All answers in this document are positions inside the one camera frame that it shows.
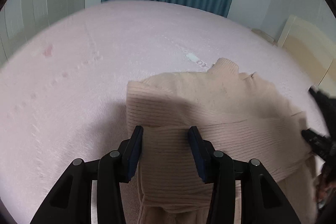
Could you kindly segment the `person's right hand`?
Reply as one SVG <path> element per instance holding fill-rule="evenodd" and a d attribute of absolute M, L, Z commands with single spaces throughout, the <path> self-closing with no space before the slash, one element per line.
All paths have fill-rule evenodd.
<path fill-rule="evenodd" d="M 321 213 L 335 197 L 335 160 L 326 161 L 317 177 L 315 200 L 318 212 Z"/>

